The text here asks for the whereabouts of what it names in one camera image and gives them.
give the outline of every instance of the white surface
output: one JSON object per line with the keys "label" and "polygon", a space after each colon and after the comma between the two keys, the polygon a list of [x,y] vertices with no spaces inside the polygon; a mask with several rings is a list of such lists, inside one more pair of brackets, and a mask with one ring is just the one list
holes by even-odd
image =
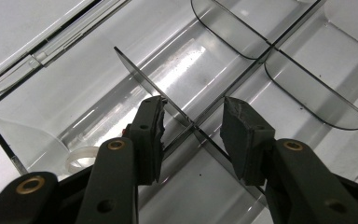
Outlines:
{"label": "white surface", "polygon": [[[0,1],[0,63],[81,0]],[[19,175],[0,147],[0,191]]]}

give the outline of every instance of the brass screw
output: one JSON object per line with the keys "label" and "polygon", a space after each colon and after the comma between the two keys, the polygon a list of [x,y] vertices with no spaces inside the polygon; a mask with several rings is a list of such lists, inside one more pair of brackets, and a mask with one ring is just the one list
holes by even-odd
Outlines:
{"label": "brass screw", "polygon": [[[35,186],[27,187],[27,184],[33,183]],[[45,185],[45,178],[40,175],[33,176],[29,179],[22,181],[16,188],[16,192],[18,194],[30,194],[39,189],[41,189]]]}
{"label": "brass screw", "polygon": [[301,151],[303,149],[303,146],[295,141],[286,141],[283,145],[293,151]]}
{"label": "brass screw", "polygon": [[122,149],[126,144],[121,141],[121,140],[117,140],[117,141],[112,141],[107,145],[107,148],[112,149],[112,150],[118,150],[118,149]]}

